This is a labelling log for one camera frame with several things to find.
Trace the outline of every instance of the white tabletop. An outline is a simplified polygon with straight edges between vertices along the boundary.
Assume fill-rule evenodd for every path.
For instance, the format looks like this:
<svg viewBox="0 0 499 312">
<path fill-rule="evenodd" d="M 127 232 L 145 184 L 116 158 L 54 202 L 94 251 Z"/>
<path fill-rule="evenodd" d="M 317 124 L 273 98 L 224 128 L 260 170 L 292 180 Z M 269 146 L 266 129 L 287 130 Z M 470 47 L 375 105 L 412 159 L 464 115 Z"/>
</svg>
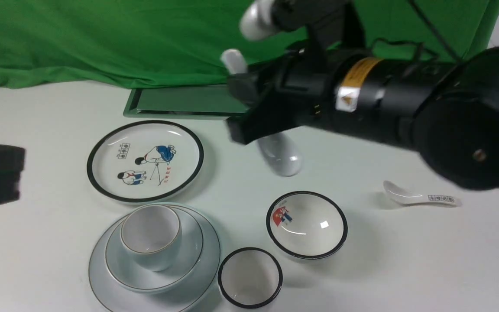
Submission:
<svg viewBox="0 0 499 312">
<path fill-rule="evenodd" d="M 0 143 L 26 148 L 20 201 L 0 206 L 0 312 L 101 311 L 87 263 L 99 236 L 131 211 L 93 189 L 89 152 L 105 134 L 137 120 L 122 116 L 129 90 L 93 82 L 0 89 Z M 285 284 L 275 310 L 290 312 L 499 311 L 499 190 L 472 193 L 398 150 L 298 128 L 288 132 L 305 158 L 293 178 L 275 176 L 255 144 L 228 139 L 224 122 L 178 120 L 202 140 L 200 177 L 173 200 L 206 214 L 224 254 L 263 247 L 278 255 Z M 398 208 L 380 191 L 453 194 L 461 208 Z M 269 205 L 293 190 L 334 200 L 348 239 L 328 265 L 295 264 L 271 245 Z M 226 311 L 214 291 L 196 310 Z"/>
</svg>

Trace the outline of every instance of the plate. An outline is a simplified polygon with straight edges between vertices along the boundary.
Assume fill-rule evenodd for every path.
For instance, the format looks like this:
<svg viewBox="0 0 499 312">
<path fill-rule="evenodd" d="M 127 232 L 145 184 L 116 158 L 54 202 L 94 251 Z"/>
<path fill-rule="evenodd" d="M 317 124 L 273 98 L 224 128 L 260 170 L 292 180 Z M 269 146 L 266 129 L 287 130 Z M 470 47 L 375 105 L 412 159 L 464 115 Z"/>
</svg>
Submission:
<svg viewBox="0 0 499 312">
<path fill-rule="evenodd" d="M 204 148 L 188 128 L 149 120 L 120 127 L 101 139 L 87 160 L 87 176 L 101 194 L 123 203 L 152 203 L 192 182 Z"/>
<path fill-rule="evenodd" d="M 120 227 L 115 228 L 107 242 L 105 261 L 111 276 L 124 288 L 137 293 L 158 294 L 178 286 L 197 269 L 202 252 L 201 227 L 189 213 L 172 208 L 182 224 L 182 245 L 176 262 L 168 269 L 154 272 L 130 258 L 120 239 Z"/>
<path fill-rule="evenodd" d="M 105 265 L 105 245 L 111 233 L 126 219 L 115 222 L 97 241 L 91 253 L 88 277 L 95 298 L 111 312 L 185 312 L 192 308 L 209 291 L 217 274 L 220 261 L 220 243 L 217 233 L 209 221 L 192 208 L 168 203 L 192 215 L 201 226 L 204 246 L 198 269 L 179 287 L 162 294 L 140 294 L 131 292 L 117 283 Z"/>
</svg>

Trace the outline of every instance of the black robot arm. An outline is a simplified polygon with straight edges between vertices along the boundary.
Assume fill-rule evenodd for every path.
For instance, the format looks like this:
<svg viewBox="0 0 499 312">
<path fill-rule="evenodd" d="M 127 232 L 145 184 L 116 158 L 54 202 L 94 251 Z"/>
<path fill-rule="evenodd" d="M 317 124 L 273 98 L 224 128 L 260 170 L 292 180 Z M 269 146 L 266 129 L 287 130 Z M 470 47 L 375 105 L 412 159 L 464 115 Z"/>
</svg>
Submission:
<svg viewBox="0 0 499 312">
<path fill-rule="evenodd" d="M 269 33 L 305 27 L 308 39 L 228 77 L 230 94 L 249 107 L 227 120 L 232 140 L 249 144 L 298 126 L 321 128 L 416 150 L 463 188 L 499 188 L 499 47 L 461 61 L 410 4 L 455 62 L 439 62 L 422 43 L 411 43 L 410 61 L 375 57 L 352 1 L 257 0 L 249 10 L 268 14 Z M 242 33 L 248 24 L 244 16 Z M 422 61 L 426 53 L 431 58 Z"/>
</svg>

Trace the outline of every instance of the cup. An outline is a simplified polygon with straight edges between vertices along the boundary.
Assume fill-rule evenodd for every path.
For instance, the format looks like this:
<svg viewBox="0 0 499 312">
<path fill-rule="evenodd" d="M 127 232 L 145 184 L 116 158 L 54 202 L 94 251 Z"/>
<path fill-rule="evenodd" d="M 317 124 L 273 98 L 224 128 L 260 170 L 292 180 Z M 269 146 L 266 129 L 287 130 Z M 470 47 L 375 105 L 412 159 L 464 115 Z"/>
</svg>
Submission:
<svg viewBox="0 0 499 312">
<path fill-rule="evenodd" d="M 123 222 L 120 239 L 133 261 L 151 271 L 174 263 L 182 244 L 180 218 L 169 207 L 145 205 Z"/>
<path fill-rule="evenodd" d="M 217 280 L 231 311 L 268 311 L 281 291 L 282 269 L 267 251 L 246 247 L 222 261 Z"/>
</svg>

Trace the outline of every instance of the green cloth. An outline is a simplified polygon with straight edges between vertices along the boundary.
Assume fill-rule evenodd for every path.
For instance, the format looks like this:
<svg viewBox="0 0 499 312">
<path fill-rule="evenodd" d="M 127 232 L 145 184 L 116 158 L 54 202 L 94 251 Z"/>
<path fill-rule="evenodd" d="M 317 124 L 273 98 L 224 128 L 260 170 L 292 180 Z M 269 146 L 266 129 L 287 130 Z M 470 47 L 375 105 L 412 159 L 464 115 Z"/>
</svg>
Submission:
<svg viewBox="0 0 499 312">
<path fill-rule="evenodd" d="M 405 0 L 355 0 L 368 41 L 440 45 Z M 0 87 L 92 79 L 126 88 L 223 83 L 222 51 L 249 62 L 281 54 L 304 33 L 245 41 L 238 22 L 251 0 L 0 0 Z M 418 0 L 462 55 L 483 50 L 499 0 Z M 380 45 L 380 57 L 410 49 Z"/>
</svg>

